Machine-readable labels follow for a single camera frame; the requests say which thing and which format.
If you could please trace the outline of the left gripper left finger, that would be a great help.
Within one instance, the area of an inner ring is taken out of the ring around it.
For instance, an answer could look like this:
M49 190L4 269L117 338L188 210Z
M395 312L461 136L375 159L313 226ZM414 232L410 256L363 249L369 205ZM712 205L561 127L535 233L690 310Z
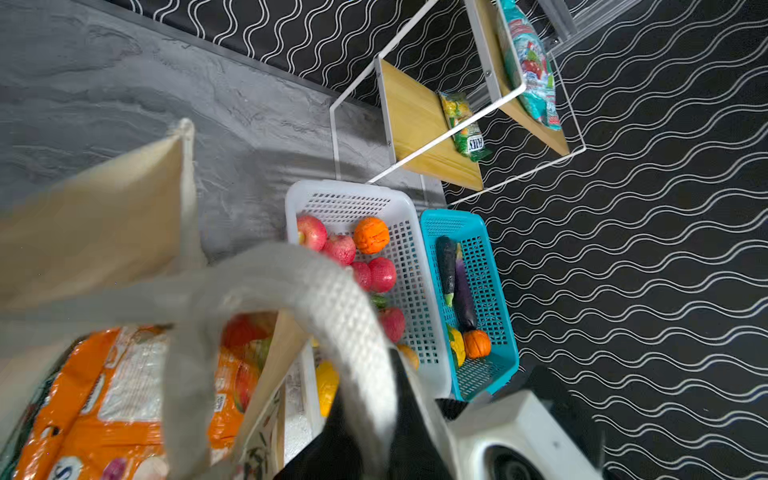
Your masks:
M350 383L342 383L322 432L275 479L371 479L372 422Z

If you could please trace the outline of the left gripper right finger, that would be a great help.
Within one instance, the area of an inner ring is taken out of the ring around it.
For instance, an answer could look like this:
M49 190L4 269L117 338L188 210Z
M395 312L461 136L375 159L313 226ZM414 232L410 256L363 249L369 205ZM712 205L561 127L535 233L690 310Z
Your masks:
M418 376L401 352L389 349L397 387L397 417L386 479L452 479L434 440L436 405L424 397Z

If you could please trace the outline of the red tomato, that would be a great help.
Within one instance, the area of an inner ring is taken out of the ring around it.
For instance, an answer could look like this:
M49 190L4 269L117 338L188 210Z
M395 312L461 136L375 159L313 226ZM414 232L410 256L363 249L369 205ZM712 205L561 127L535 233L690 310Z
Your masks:
M234 350L255 340L270 338L275 330L276 312L238 313L226 324L221 343Z

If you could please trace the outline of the orange Fox's candy bag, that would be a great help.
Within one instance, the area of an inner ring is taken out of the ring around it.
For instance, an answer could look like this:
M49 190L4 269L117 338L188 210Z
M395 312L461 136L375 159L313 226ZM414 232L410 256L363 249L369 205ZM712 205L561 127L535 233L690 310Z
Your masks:
M79 342L43 396L4 479L164 479L168 335L124 327Z

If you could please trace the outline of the cream canvas grocery bag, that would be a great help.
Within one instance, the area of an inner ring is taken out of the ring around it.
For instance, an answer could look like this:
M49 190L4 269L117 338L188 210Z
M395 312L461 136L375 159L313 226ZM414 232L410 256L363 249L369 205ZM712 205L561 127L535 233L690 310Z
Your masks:
M340 396L365 477L387 475L398 387L372 304L325 256L260 244L216 266L202 251L194 135L181 120L153 143L28 198L1 216L1 362L36 373L45 353L122 326L167 325L162 433L174 479L227 478L213 464L216 356L226 323L282 311L317 339L341 378Z

